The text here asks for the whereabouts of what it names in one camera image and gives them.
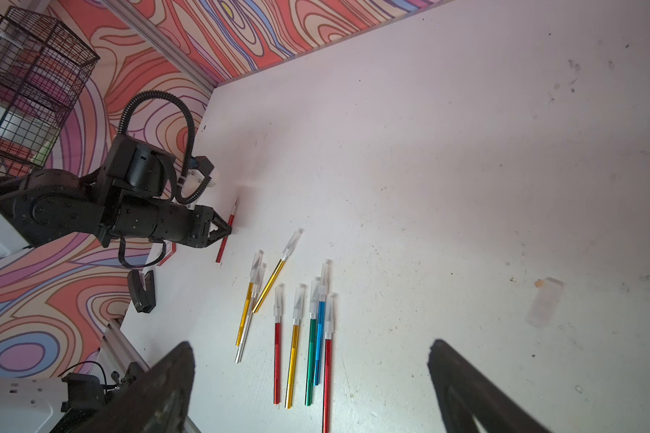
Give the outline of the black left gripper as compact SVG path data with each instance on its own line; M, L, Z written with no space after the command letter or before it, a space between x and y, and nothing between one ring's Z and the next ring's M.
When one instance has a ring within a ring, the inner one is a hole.
M195 211L181 203L174 161L159 148L116 135L94 173L94 202L104 209L97 233L102 243L136 237L204 248L231 235L230 223L213 207Z

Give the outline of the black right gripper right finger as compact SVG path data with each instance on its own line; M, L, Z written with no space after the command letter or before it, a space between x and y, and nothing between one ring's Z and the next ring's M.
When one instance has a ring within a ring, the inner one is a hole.
M433 342L428 369L448 432L547 431L446 341Z

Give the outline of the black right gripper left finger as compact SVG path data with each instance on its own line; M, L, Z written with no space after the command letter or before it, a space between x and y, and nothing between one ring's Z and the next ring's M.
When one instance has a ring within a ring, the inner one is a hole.
M81 425L82 432L184 432L195 375L189 342L171 352Z

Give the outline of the clear plastic knife cap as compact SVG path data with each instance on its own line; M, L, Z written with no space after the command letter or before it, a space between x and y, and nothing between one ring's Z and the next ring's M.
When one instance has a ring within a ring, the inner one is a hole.
M545 328L551 322L564 293L564 283L554 278L538 280L537 292L525 321L535 328Z

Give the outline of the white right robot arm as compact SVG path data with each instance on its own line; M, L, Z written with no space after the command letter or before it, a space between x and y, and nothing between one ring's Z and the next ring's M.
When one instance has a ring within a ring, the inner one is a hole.
M434 342L428 369L447 431L545 431L445 341ZM79 373L0 377L0 432L186 432L194 374L191 345L182 342L149 370L131 364L112 389Z

